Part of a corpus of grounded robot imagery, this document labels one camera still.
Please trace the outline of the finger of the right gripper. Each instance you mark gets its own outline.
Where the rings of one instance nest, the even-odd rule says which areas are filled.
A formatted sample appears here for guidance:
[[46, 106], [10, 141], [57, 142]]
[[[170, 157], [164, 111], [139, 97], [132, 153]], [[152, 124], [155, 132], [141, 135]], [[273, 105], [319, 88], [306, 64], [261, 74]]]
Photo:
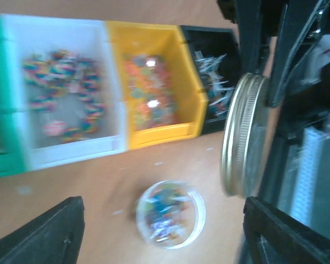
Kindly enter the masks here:
[[295, 69], [325, 34], [330, 1], [287, 1], [279, 21], [267, 106], [277, 107]]
[[267, 4], [262, 0], [235, 1], [243, 73], [262, 75], [270, 56]]

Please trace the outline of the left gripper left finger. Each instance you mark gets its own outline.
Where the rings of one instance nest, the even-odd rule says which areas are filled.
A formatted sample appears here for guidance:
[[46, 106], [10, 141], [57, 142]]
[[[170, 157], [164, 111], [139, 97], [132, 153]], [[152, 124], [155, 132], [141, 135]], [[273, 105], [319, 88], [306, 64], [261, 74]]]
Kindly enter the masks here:
[[69, 197], [0, 239], [0, 263], [77, 263], [84, 202]]

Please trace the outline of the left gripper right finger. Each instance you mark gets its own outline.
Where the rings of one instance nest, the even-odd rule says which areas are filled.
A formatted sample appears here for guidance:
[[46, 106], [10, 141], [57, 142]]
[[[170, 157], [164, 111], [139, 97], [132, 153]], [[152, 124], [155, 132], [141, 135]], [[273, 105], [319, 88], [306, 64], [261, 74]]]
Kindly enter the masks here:
[[270, 203], [248, 197], [243, 230], [252, 263], [330, 263], [330, 240]]

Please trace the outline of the black candy bin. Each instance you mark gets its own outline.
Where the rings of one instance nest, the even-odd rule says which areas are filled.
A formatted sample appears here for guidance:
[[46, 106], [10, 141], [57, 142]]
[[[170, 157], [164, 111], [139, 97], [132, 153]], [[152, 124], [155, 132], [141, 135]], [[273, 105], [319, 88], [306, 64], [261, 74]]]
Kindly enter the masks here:
[[208, 99], [202, 135], [223, 130], [241, 76], [233, 29], [182, 25], [182, 33]]

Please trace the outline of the clear plastic jar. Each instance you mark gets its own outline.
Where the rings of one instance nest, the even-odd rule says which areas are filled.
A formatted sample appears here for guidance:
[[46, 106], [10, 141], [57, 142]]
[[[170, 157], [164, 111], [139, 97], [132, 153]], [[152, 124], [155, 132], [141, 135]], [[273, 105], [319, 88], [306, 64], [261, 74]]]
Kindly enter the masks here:
[[141, 237], [149, 244], [174, 250], [188, 246], [204, 229], [204, 200], [188, 183], [164, 180], [151, 185], [135, 206]]

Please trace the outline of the white jar lid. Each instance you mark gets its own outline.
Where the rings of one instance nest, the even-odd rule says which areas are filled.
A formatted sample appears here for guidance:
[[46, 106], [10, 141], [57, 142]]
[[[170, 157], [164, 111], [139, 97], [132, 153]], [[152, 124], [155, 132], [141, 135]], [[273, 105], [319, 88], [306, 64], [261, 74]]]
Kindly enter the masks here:
[[236, 85], [224, 127], [221, 182], [228, 196], [256, 195], [268, 128], [266, 103], [269, 79], [244, 74]]

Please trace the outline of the orange candy bin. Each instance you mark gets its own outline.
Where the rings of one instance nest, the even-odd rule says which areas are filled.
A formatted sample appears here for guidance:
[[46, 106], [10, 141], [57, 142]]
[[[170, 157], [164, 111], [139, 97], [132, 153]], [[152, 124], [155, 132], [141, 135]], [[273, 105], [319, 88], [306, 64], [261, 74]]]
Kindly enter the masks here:
[[204, 86], [181, 28], [107, 21], [127, 114], [128, 149], [201, 134]]

